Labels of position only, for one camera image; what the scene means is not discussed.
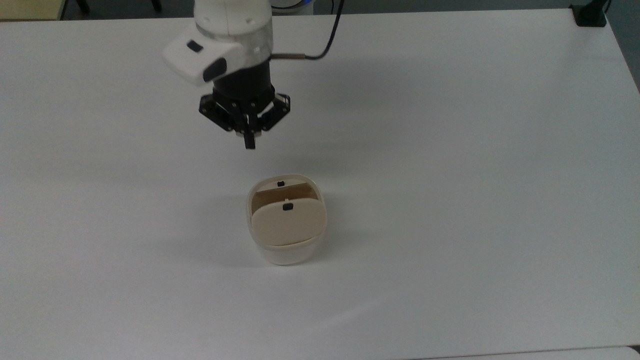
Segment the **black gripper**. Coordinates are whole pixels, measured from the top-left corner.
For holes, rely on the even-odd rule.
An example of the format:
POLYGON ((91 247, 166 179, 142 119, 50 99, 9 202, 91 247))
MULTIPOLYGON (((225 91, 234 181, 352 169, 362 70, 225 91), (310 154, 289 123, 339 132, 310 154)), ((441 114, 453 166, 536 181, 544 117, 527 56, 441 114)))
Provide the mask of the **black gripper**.
POLYGON ((247 150, 254 150, 256 137, 291 111, 290 96, 275 93, 270 65, 266 59, 215 80, 212 93, 199 100, 199 113, 224 132, 241 137, 247 150))

